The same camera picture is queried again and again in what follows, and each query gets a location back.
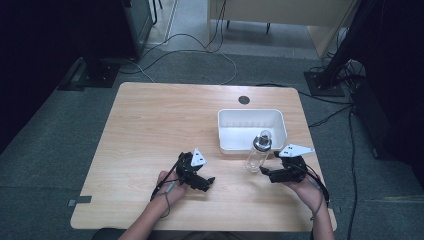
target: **electrical cord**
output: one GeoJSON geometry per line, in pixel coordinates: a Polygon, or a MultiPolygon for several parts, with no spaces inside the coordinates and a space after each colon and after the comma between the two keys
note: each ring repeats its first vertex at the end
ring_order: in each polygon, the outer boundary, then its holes
{"type": "MultiPolygon", "coordinates": [[[[177,52],[200,52],[200,53],[216,53],[217,51],[219,51],[220,49],[221,49],[221,47],[222,47],[222,44],[223,44],[223,42],[224,42],[224,34],[223,34],[223,20],[224,20],[224,14],[225,14],[225,6],[226,6],[226,0],[224,0],[224,3],[223,3],[223,5],[222,5],[222,8],[221,8],[221,12],[220,12],[220,14],[219,14],[219,16],[218,16],[218,21],[217,21],[217,23],[216,23],[216,25],[215,25],[215,33],[214,33],[214,36],[213,36],[213,38],[209,41],[209,43],[205,46],[205,45],[203,45],[202,44],[202,42],[200,42],[197,38],[195,38],[194,36],[192,36],[192,35],[190,35],[190,34],[184,34],[184,33],[181,33],[181,34],[175,34],[175,35],[173,35],[173,36],[171,36],[171,37],[169,37],[168,39],[166,39],[165,41],[163,41],[162,43],[160,43],[160,44],[158,44],[158,45],[156,45],[156,46],[154,46],[153,48],[151,48],[151,49],[149,49],[141,58],[140,58],[140,60],[139,61],[141,61],[149,52],[151,52],[153,49],[155,49],[155,48],[157,48],[157,47],[159,47],[159,46],[161,46],[161,45],[163,45],[163,44],[165,44],[166,42],[168,42],[170,39],[172,39],[172,38],[174,38],[174,37],[177,37],[177,36],[188,36],[188,37],[190,37],[190,38],[192,38],[192,39],[194,39],[195,41],[197,41],[201,46],[202,46],[202,48],[204,49],[204,50],[192,50],[192,49],[184,49],[184,50],[176,50],[176,51],[171,51],[171,52],[168,52],[168,53],[165,53],[164,55],[162,55],[162,56],[160,56],[158,59],[156,59],[153,63],[151,63],[150,65],[148,65],[147,67],[145,67],[144,68],[144,71],[145,70],[147,70],[147,69],[149,69],[150,67],[152,67],[154,64],[156,64],[159,60],[161,60],[162,58],[164,58],[165,56],[168,56],[168,55],[170,55],[170,54],[173,54],[173,53],[177,53],[177,52]],[[217,36],[217,33],[218,33],[218,26],[219,26],[219,22],[221,22],[221,28],[220,28],[220,33],[221,33],[221,42],[219,43],[219,46],[218,46],[218,48],[216,48],[215,50],[213,50],[213,51],[209,51],[208,50],[208,47],[210,46],[210,44],[215,40],[215,38],[216,38],[216,36],[217,36]]],[[[232,62],[232,64],[233,64],[233,66],[234,66],[234,75],[229,79],[229,80],[227,80],[227,81],[225,81],[225,82],[222,82],[222,83],[220,83],[219,85],[224,85],[224,84],[227,84],[227,83],[229,83],[230,81],[232,81],[235,77],[236,77],[236,75],[237,75],[237,66],[236,66],[236,64],[235,64],[235,62],[233,61],[233,60],[231,60],[229,57],[227,57],[224,53],[221,53],[222,54],[222,56],[224,56],[227,60],[229,60],[229,61],[231,61],[232,62]]],[[[149,75],[147,75],[144,71],[143,71],[143,68],[141,68],[138,64],[136,64],[136,63],[134,63],[134,62],[132,62],[132,61],[129,61],[129,60],[127,60],[127,59],[125,59],[126,61],[128,61],[128,62],[130,62],[131,64],[134,64],[134,65],[136,65],[139,69],[140,69],[140,71],[135,71],[135,72],[125,72],[125,71],[119,71],[120,73],[123,73],[123,74],[137,74],[137,73],[140,73],[140,72],[142,72],[146,77],[148,77],[153,83],[154,83],[154,80],[149,76],[149,75]]]]}
{"type": "Polygon", "coordinates": [[[166,174],[166,176],[162,179],[162,181],[160,181],[158,183],[158,185],[156,185],[155,190],[153,190],[152,196],[150,197],[150,201],[153,200],[153,198],[156,196],[156,194],[159,192],[159,190],[162,188],[163,184],[169,182],[166,181],[168,179],[168,177],[171,175],[171,173],[175,170],[175,168],[177,167],[178,163],[183,160],[183,157],[178,158],[177,162],[175,162],[174,166],[172,166],[171,170],[168,172],[168,174],[166,174]]]}
{"type": "Polygon", "coordinates": [[[340,109],[340,110],[337,110],[336,112],[334,112],[334,113],[332,113],[331,115],[329,115],[328,117],[326,117],[326,118],[324,118],[324,119],[322,119],[322,120],[320,120],[320,121],[318,121],[318,122],[316,122],[316,123],[313,123],[313,124],[311,124],[311,125],[309,125],[308,127],[309,128],[313,128],[313,127],[318,127],[318,126],[321,126],[322,124],[324,124],[324,123],[326,123],[331,117],[334,117],[335,115],[337,115],[337,114],[339,114],[339,113],[341,113],[341,112],[343,112],[344,110],[346,110],[346,109],[348,109],[348,108],[350,108],[350,107],[352,107],[353,106],[353,104],[351,104],[351,105],[349,105],[349,106],[347,106],[347,107],[344,107],[344,108],[342,108],[342,109],[340,109]]]}
{"type": "MultiPolygon", "coordinates": [[[[377,45],[378,45],[378,43],[380,42],[380,40],[381,40],[381,37],[382,37],[382,31],[383,31],[383,22],[384,22],[384,10],[385,10],[385,6],[386,6],[386,0],[384,0],[383,1],[383,3],[382,3],[382,6],[381,6],[381,14],[380,14],[380,24],[379,24],[379,29],[378,29],[378,35],[377,35],[377,40],[376,40],[376,42],[375,42],[375,44],[374,44],[374,46],[372,47],[372,49],[366,54],[366,55],[364,55],[364,56],[362,56],[362,57],[358,57],[357,58],[357,60],[361,60],[361,59],[365,59],[365,58],[367,58],[367,57],[369,57],[369,55],[371,55],[373,52],[374,52],[374,50],[377,48],[377,45]]],[[[338,40],[339,40],[339,36],[337,35],[337,48],[339,47],[338,45],[339,45],[339,42],[338,42],[338,40]]],[[[346,64],[342,64],[342,65],[340,65],[339,67],[337,67],[337,69],[336,69],[336,71],[334,72],[334,74],[333,74],[333,76],[331,76],[331,79],[330,79],[330,86],[332,86],[333,85],[333,80],[335,79],[335,78],[337,78],[338,76],[336,76],[336,74],[340,74],[340,71],[342,70],[342,68],[345,68],[346,69],[346,64]]],[[[311,68],[311,69],[325,69],[326,68],[326,66],[323,64],[321,67],[313,67],[313,68],[311,68]]]]}
{"type": "Polygon", "coordinates": [[[356,205],[357,205],[357,202],[358,202],[358,183],[356,181],[356,173],[355,173],[356,146],[355,146],[355,138],[354,138],[354,134],[353,134],[353,130],[352,130],[353,111],[354,111],[354,108],[352,108],[349,112],[349,131],[350,131],[350,137],[351,137],[351,140],[352,140],[351,171],[352,171],[353,187],[354,187],[354,199],[353,199],[352,213],[350,215],[349,228],[348,228],[348,233],[347,233],[347,240],[350,240],[350,237],[352,235],[353,219],[355,218],[356,205]]]}
{"type": "Polygon", "coordinates": [[[168,205],[167,213],[165,215],[161,216],[161,218],[165,218],[171,213],[171,204],[169,203],[168,193],[172,190],[172,188],[174,187],[174,184],[175,184],[175,181],[172,181],[171,184],[169,184],[168,188],[165,190],[165,192],[158,193],[154,196],[154,198],[159,197],[159,196],[165,196],[166,203],[168,205]]]}
{"type": "Polygon", "coordinates": [[[309,177],[311,177],[314,182],[312,182],[312,180],[308,178],[309,182],[311,182],[311,184],[321,192],[321,201],[320,201],[320,204],[319,204],[317,210],[315,210],[314,212],[312,212],[312,217],[309,219],[309,220],[313,221],[314,218],[315,218],[315,216],[318,214],[318,211],[321,209],[322,199],[323,198],[325,198],[325,202],[326,202],[326,205],[328,207],[328,204],[330,202],[330,195],[328,193],[328,190],[326,189],[326,187],[324,186],[324,184],[321,182],[320,176],[309,165],[306,164],[306,167],[308,169],[311,169],[312,172],[315,174],[315,176],[312,175],[309,171],[305,171],[304,169],[302,169],[301,167],[299,167],[299,166],[297,166],[295,164],[291,164],[291,163],[285,163],[285,164],[290,165],[291,167],[297,168],[298,170],[304,172],[309,177]]]}

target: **black cable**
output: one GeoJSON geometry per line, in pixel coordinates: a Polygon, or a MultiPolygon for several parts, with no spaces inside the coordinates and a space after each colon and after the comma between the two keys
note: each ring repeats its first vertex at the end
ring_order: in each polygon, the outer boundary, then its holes
{"type": "Polygon", "coordinates": [[[307,167],[309,170],[311,170],[311,171],[315,174],[315,176],[319,177],[319,176],[318,176],[318,174],[315,172],[315,170],[314,170],[313,168],[311,168],[308,164],[306,164],[306,167],[307,167]]]}
{"type": "MultiPolygon", "coordinates": [[[[158,44],[158,45],[156,45],[156,46],[154,46],[153,48],[151,48],[151,49],[149,49],[141,58],[140,58],[140,60],[139,61],[141,61],[150,51],[152,51],[153,49],[155,49],[155,48],[157,48],[157,47],[159,47],[159,46],[161,46],[161,45],[163,45],[163,44],[165,44],[166,42],[168,42],[169,40],[171,40],[172,38],[174,38],[174,37],[176,37],[176,36],[188,36],[188,37],[190,37],[190,38],[193,38],[194,40],[196,40],[201,46],[202,46],[202,48],[204,49],[204,50],[193,50],[193,49],[183,49],[183,50],[176,50],[176,51],[171,51],[171,52],[168,52],[168,53],[166,53],[166,54],[164,54],[164,55],[162,55],[161,57],[159,57],[158,59],[156,59],[153,63],[151,63],[149,66],[147,66],[147,67],[145,67],[145,68],[143,68],[143,70],[147,70],[147,69],[149,69],[150,67],[152,67],[154,64],[156,64],[159,60],[161,60],[162,58],[164,58],[165,56],[168,56],[168,55],[170,55],[170,54],[173,54],[173,53],[177,53],[177,52],[200,52],[200,53],[215,53],[215,52],[217,52],[217,51],[219,51],[219,49],[221,49],[221,47],[222,47],[222,44],[223,44],[223,42],[224,42],[224,35],[223,35],[223,31],[222,31],[222,25],[223,25],[223,21],[224,21],[224,14],[225,14],[225,5],[226,5],[226,3],[227,3],[227,1],[226,0],[224,0],[224,3],[222,4],[222,8],[221,8],[221,12],[220,12],[220,14],[219,14],[219,16],[218,16],[218,21],[216,22],[216,25],[215,25],[215,34],[214,34],[214,36],[213,36],[213,38],[209,41],[209,43],[205,46],[205,45],[203,45],[196,37],[194,37],[194,36],[192,36],[192,35],[190,35],[190,34],[185,34],[185,33],[179,33],[179,34],[174,34],[174,35],[172,35],[171,37],[169,37],[168,39],[166,39],[165,41],[163,41],[162,43],[160,43],[160,44],[158,44]],[[218,46],[218,48],[217,49],[215,49],[215,50],[213,50],[213,51],[208,51],[207,50],[207,48],[209,47],[209,45],[215,40],[215,37],[216,37],[216,35],[217,35],[217,32],[218,32],[218,26],[219,26],[219,22],[221,22],[221,31],[220,31],[220,33],[221,33],[221,42],[220,42],[220,44],[219,44],[219,46],[218,46]]],[[[136,74],[136,73],[140,73],[141,71],[136,71],[136,72],[124,72],[124,71],[119,71],[120,73],[123,73],[123,74],[136,74]]]]}
{"type": "Polygon", "coordinates": [[[352,171],[353,187],[354,187],[355,196],[354,196],[354,201],[353,201],[353,206],[352,206],[352,214],[350,215],[350,222],[349,222],[349,228],[348,228],[348,233],[347,233],[347,239],[348,240],[350,240],[350,237],[351,237],[351,234],[352,234],[353,219],[355,217],[356,204],[358,202],[358,184],[356,182],[356,173],[355,173],[355,151],[356,151],[356,146],[355,146],[355,139],[354,139],[353,130],[352,130],[352,115],[353,115],[353,110],[354,109],[352,108],[350,110],[350,112],[349,112],[349,131],[350,131],[350,137],[352,139],[351,171],[352,171]]]}
{"type": "Polygon", "coordinates": [[[309,219],[310,221],[313,221],[315,219],[315,216],[318,214],[319,210],[321,209],[322,206],[322,200],[324,199],[324,193],[322,192],[321,188],[318,189],[321,192],[321,200],[319,201],[319,205],[317,210],[315,210],[315,212],[312,212],[312,217],[309,219]]]}
{"type": "Polygon", "coordinates": [[[165,196],[166,204],[168,205],[168,211],[166,212],[166,214],[162,215],[160,218],[166,218],[171,213],[171,204],[169,203],[168,193],[167,192],[159,193],[159,194],[156,194],[154,197],[158,197],[162,195],[165,196]]]}
{"type": "Polygon", "coordinates": [[[162,181],[160,181],[158,183],[158,185],[156,185],[155,189],[153,190],[152,196],[150,197],[150,201],[153,200],[153,198],[155,198],[156,194],[159,192],[159,190],[162,188],[163,184],[165,184],[169,177],[169,175],[171,175],[171,173],[174,171],[174,169],[177,167],[178,163],[182,160],[183,158],[180,157],[178,158],[177,162],[174,164],[174,166],[172,166],[171,170],[168,172],[168,174],[166,174],[166,176],[162,179],[162,181]]]}
{"type": "Polygon", "coordinates": [[[313,124],[309,125],[308,127],[309,127],[309,128],[313,128],[313,127],[321,126],[322,124],[324,124],[324,123],[328,122],[328,120],[330,120],[330,118],[331,118],[331,117],[334,117],[335,115],[339,114],[340,112],[343,112],[344,110],[346,110],[346,109],[348,109],[348,108],[350,108],[350,107],[352,107],[352,106],[353,106],[353,104],[352,104],[352,105],[349,105],[349,106],[347,106],[347,107],[344,107],[344,108],[342,108],[342,109],[339,109],[339,110],[337,110],[336,112],[334,112],[334,113],[332,113],[331,115],[329,115],[328,117],[326,117],[326,118],[324,118],[324,119],[322,119],[322,120],[320,120],[320,121],[318,121],[318,122],[316,122],[316,123],[313,123],[313,124]]]}
{"type": "MultiPolygon", "coordinates": [[[[281,84],[277,84],[277,83],[260,83],[260,84],[256,84],[255,86],[258,86],[258,87],[262,87],[262,86],[290,87],[290,86],[285,86],[285,85],[281,85],[281,84]]],[[[322,98],[314,97],[312,95],[309,95],[309,94],[301,92],[301,91],[298,91],[298,92],[299,92],[299,94],[302,94],[304,96],[310,97],[310,98],[315,99],[315,100],[323,101],[323,102],[326,102],[326,103],[349,104],[349,105],[352,104],[351,102],[335,102],[335,101],[325,100],[325,99],[322,99],[322,98]]]]}
{"type": "Polygon", "coordinates": [[[327,52],[326,57],[324,57],[324,58],[322,58],[322,59],[321,59],[321,66],[320,66],[320,67],[311,67],[311,68],[309,68],[309,72],[310,72],[310,73],[320,73],[320,72],[324,71],[324,70],[325,70],[325,68],[327,67],[327,66],[324,64],[324,61],[325,61],[327,58],[329,58],[329,59],[330,59],[330,61],[331,61],[331,59],[333,59],[333,56],[334,56],[334,55],[335,55],[334,53],[327,52]]]}
{"type": "Polygon", "coordinates": [[[295,165],[295,164],[291,164],[291,163],[284,163],[284,164],[287,164],[287,165],[290,165],[291,167],[294,167],[294,168],[297,168],[298,170],[300,170],[300,171],[302,171],[302,172],[304,172],[305,174],[307,174],[308,176],[310,176],[313,180],[315,180],[315,182],[317,183],[317,185],[318,185],[318,188],[321,190],[321,192],[322,192],[322,194],[323,194],[323,196],[324,196],[324,198],[325,198],[325,202],[326,202],[326,204],[327,204],[327,207],[328,207],[328,204],[329,204],[329,202],[330,202],[330,194],[328,193],[328,190],[327,190],[327,188],[325,187],[325,185],[321,182],[321,178],[320,178],[320,176],[318,175],[318,174],[316,174],[315,173],[315,171],[313,171],[314,172],[314,174],[316,175],[316,176],[314,176],[314,175],[312,175],[312,173],[310,173],[309,171],[305,171],[304,169],[302,169],[301,167],[299,167],[299,166],[297,166],[297,165],[295,165]]]}

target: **wire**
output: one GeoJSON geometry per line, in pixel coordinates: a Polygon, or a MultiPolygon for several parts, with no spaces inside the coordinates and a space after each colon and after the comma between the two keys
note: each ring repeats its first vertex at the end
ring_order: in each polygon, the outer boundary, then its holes
{"type": "Polygon", "coordinates": [[[300,171],[302,171],[302,172],[304,172],[305,174],[307,174],[308,176],[310,176],[315,182],[316,182],[316,184],[317,185],[315,185],[315,184],[312,184],[312,185],[314,185],[316,188],[318,188],[318,189],[320,189],[321,190],[321,192],[323,193],[323,195],[326,195],[325,196],[325,201],[326,201],[326,203],[327,203],[327,207],[328,207],[328,203],[330,202],[330,194],[328,193],[328,190],[326,189],[326,187],[324,186],[324,184],[321,182],[321,178],[320,178],[320,176],[318,175],[318,174],[316,174],[316,172],[315,171],[313,171],[313,173],[315,174],[315,176],[314,175],[312,175],[312,173],[310,173],[308,170],[305,170],[305,169],[303,169],[303,168],[301,168],[301,167],[299,167],[299,166],[297,166],[297,165],[295,165],[295,164],[292,164],[292,163],[288,163],[288,162],[285,162],[284,164],[287,164],[287,165],[290,165],[291,167],[294,167],[294,168],[297,168],[298,170],[300,170],[300,171]]]}
{"type": "Polygon", "coordinates": [[[321,201],[319,202],[318,208],[315,212],[312,213],[312,217],[309,219],[310,221],[313,221],[315,216],[318,214],[318,211],[321,209],[322,205],[322,199],[324,198],[324,193],[322,192],[321,188],[317,187],[318,190],[321,192],[321,201]]]}
{"type": "Polygon", "coordinates": [[[168,205],[168,211],[166,212],[165,215],[162,215],[160,218],[166,218],[170,213],[171,213],[171,204],[169,203],[169,199],[168,199],[168,192],[164,192],[164,193],[158,193],[156,194],[154,197],[159,197],[159,196],[165,196],[166,199],[166,204],[168,205]]]}
{"type": "Polygon", "coordinates": [[[319,178],[319,175],[315,172],[315,170],[314,170],[313,168],[311,168],[308,164],[306,164],[306,167],[307,167],[309,170],[311,170],[311,171],[315,174],[315,176],[316,176],[317,178],[319,178]]]}
{"type": "Polygon", "coordinates": [[[227,84],[227,83],[231,82],[236,77],[236,75],[237,75],[237,65],[236,65],[236,63],[233,60],[231,60],[229,57],[227,57],[224,53],[221,53],[221,54],[226,59],[228,59],[229,61],[231,61],[233,63],[233,65],[234,65],[234,75],[229,80],[227,80],[227,81],[219,84],[219,85],[224,85],[224,84],[227,84]]]}
{"type": "Polygon", "coordinates": [[[352,234],[352,226],[353,226],[353,219],[355,218],[355,212],[356,212],[356,205],[358,202],[358,183],[356,181],[356,173],[355,173],[355,139],[353,135],[352,130],[352,115],[353,115],[354,108],[352,108],[349,112],[349,131],[350,131],[350,137],[352,140],[352,158],[351,158],[351,171],[352,171],[352,178],[353,178],[353,187],[354,187],[354,200],[353,200],[353,206],[352,206],[352,214],[350,215],[350,222],[349,222],[349,228],[347,233],[347,239],[349,240],[352,234]]]}
{"type": "Polygon", "coordinates": [[[344,108],[342,108],[342,109],[339,109],[339,110],[337,110],[336,112],[332,113],[330,116],[328,116],[328,117],[326,117],[326,118],[324,118],[324,119],[322,119],[322,120],[320,120],[320,121],[318,121],[318,122],[316,122],[316,123],[313,123],[313,124],[309,125],[308,127],[309,127],[309,128],[313,128],[313,127],[321,126],[322,124],[324,124],[324,123],[328,122],[328,120],[329,120],[331,117],[334,117],[334,116],[335,116],[335,115],[337,115],[338,113],[343,112],[344,110],[346,110],[346,109],[348,109],[348,108],[350,108],[350,107],[352,107],[352,106],[353,106],[353,104],[352,104],[352,105],[349,105],[349,106],[347,106],[347,107],[344,107],[344,108]]]}
{"type": "MultiPolygon", "coordinates": [[[[193,49],[184,49],[184,50],[176,50],[176,51],[171,51],[171,52],[168,52],[168,53],[165,53],[164,55],[162,55],[162,56],[160,56],[158,59],[156,59],[153,63],[151,63],[150,65],[148,65],[147,67],[145,67],[144,68],[144,70],[147,70],[147,69],[149,69],[150,67],[152,67],[154,64],[156,64],[159,60],[161,60],[162,58],[164,58],[165,56],[168,56],[168,55],[170,55],[170,54],[173,54],[173,53],[177,53],[177,52],[200,52],[200,53],[215,53],[215,52],[218,52],[220,49],[221,49],[221,47],[222,47],[222,44],[223,44],[223,42],[224,42],[224,34],[223,34],[223,22],[224,22],[224,14],[225,14],[225,6],[226,6],[226,3],[227,3],[227,0],[224,0],[224,3],[223,3],[223,5],[222,5],[222,8],[221,8],[221,12],[220,12],[220,14],[219,14],[219,16],[218,16],[218,21],[216,22],[216,25],[215,25],[215,33],[214,33],[214,36],[213,36],[213,38],[209,41],[209,43],[205,46],[205,45],[203,45],[203,43],[202,42],[200,42],[196,37],[194,37],[194,36],[192,36],[192,35],[190,35],[190,34],[185,34],[185,33],[179,33],[179,34],[174,34],[174,35],[172,35],[171,37],[169,37],[168,39],[166,39],[165,41],[163,41],[162,43],[160,43],[160,44],[158,44],[158,45],[156,45],[156,46],[154,46],[153,48],[151,48],[151,49],[149,49],[141,58],[140,58],[140,60],[139,61],[141,61],[148,53],[150,53],[153,49],[155,49],[155,48],[157,48],[157,47],[159,47],[159,46],[161,46],[161,45],[163,45],[163,44],[165,44],[166,42],[168,42],[169,40],[171,40],[172,38],[174,38],[174,37],[177,37],[177,36],[187,36],[187,37],[190,37],[190,38],[192,38],[192,39],[194,39],[197,43],[199,43],[201,46],[202,46],[202,48],[204,49],[204,50],[193,50],[193,49]],[[217,33],[218,33],[218,26],[219,26],[219,22],[221,22],[221,27],[220,27],[220,33],[221,33],[221,42],[219,43],[219,46],[218,46],[218,48],[217,49],[215,49],[215,50],[213,50],[213,51],[209,51],[208,50],[208,47],[210,46],[210,44],[215,40],[215,38],[216,38],[216,36],[217,36],[217,33]]],[[[234,75],[229,79],[229,80],[227,80],[227,81],[225,81],[225,82],[222,82],[222,83],[220,83],[219,85],[224,85],[224,84],[227,84],[227,83],[229,83],[230,81],[232,81],[235,77],[236,77],[236,75],[237,75],[237,66],[236,66],[236,64],[235,64],[235,62],[233,61],[233,60],[231,60],[229,57],[227,57],[224,53],[221,53],[227,60],[229,60],[229,61],[231,61],[232,63],[233,63],[233,66],[234,66],[234,75]]],[[[126,61],[128,61],[128,62],[130,62],[131,64],[134,64],[134,65],[136,65],[139,69],[140,69],[140,71],[136,71],[136,72],[125,72],[125,71],[119,71],[120,73],[123,73],[123,74],[136,74],[136,73],[139,73],[139,72],[142,72],[145,76],[147,76],[152,82],[154,82],[153,81],[153,79],[149,76],[149,75],[147,75],[144,71],[143,71],[143,69],[139,66],[139,65],[137,65],[136,63],[133,63],[132,61],[129,61],[129,60],[127,60],[127,59],[125,59],[126,61]]]]}
{"type": "Polygon", "coordinates": [[[171,173],[174,171],[174,169],[177,167],[178,163],[182,160],[182,156],[180,158],[178,158],[177,162],[175,162],[174,166],[172,166],[171,170],[168,172],[168,174],[166,174],[166,176],[162,179],[162,181],[160,181],[158,183],[158,185],[156,185],[155,189],[153,190],[152,196],[150,197],[150,201],[153,200],[153,198],[155,198],[156,194],[159,192],[159,190],[161,189],[161,187],[163,186],[163,184],[165,184],[169,177],[169,175],[171,175],[171,173]]]}
{"type": "Polygon", "coordinates": [[[134,62],[132,62],[132,61],[130,61],[130,60],[128,60],[128,59],[124,59],[125,61],[127,61],[127,62],[129,62],[129,63],[131,63],[131,64],[133,64],[133,65],[135,65],[135,66],[137,66],[138,67],[138,69],[140,69],[140,71],[146,76],[146,77],[148,77],[149,79],[150,79],[150,81],[152,81],[152,83],[154,83],[155,81],[153,81],[153,79],[149,76],[149,75],[147,75],[144,71],[143,71],[143,69],[140,67],[140,65],[138,65],[137,63],[134,63],[134,62]]]}
{"type": "MultiPolygon", "coordinates": [[[[258,87],[261,87],[261,86],[289,87],[289,86],[285,86],[285,85],[281,85],[281,84],[277,84],[277,83],[260,83],[260,84],[256,84],[255,86],[258,86],[258,87]]],[[[330,100],[326,100],[326,99],[322,99],[322,98],[314,97],[314,96],[312,96],[312,95],[310,95],[310,94],[307,94],[307,93],[301,92],[301,91],[299,91],[299,90],[297,90],[297,92],[299,92],[299,94],[302,94],[302,95],[304,95],[304,96],[310,97],[310,98],[315,99],[315,100],[323,101],[323,102],[326,102],[326,103],[333,103],[333,104],[349,104],[349,105],[351,105],[351,104],[352,104],[351,102],[335,102],[335,101],[330,101],[330,100]]]]}

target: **white tray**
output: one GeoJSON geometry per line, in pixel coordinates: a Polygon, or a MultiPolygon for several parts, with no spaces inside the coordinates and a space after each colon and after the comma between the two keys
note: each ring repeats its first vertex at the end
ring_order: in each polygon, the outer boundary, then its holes
{"type": "Polygon", "coordinates": [[[281,150],[287,139],[283,114],[276,109],[222,109],[218,112],[219,145],[224,154],[248,154],[253,139],[271,132],[271,150],[281,150]]]}

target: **human hand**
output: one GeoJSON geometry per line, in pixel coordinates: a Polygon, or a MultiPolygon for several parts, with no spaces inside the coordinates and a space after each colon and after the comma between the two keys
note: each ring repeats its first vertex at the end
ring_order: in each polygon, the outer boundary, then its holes
{"type": "MultiPolygon", "coordinates": [[[[168,174],[167,171],[161,171],[159,176],[158,176],[158,180],[156,184],[159,184],[168,174]]],[[[155,199],[159,199],[159,198],[167,198],[167,201],[169,202],[169,205],[172,206],[173,204],[175,204],[176,202],[178,202],[178,200],[180,200],[181,198],[184,197],[184,195],[187,192],[188,189],[188,185],[183,183],[180,184],[180,182],[178,181],[178,175],[177,173],[174,171],[172,172],[168,179],[162,187],[159,190],[159,192],[156,194],[155,199]],[[169,185],[172,184],[172,181],[175,180],[174,186],[170,189],[170,191],[168,193],[165,193],[165,191],[168,189],[169,185]]]]}
{"type": "Polygon", "coordinates": [[[297,196],[308,206],[312,212],[316,212],[321,206],[324,200],[321,190],[312,184],[313,180],[311,177],[306,176],[300,183],[296,182],[285,182],[283,183],[290,189],[292,189],[297,196]]]}

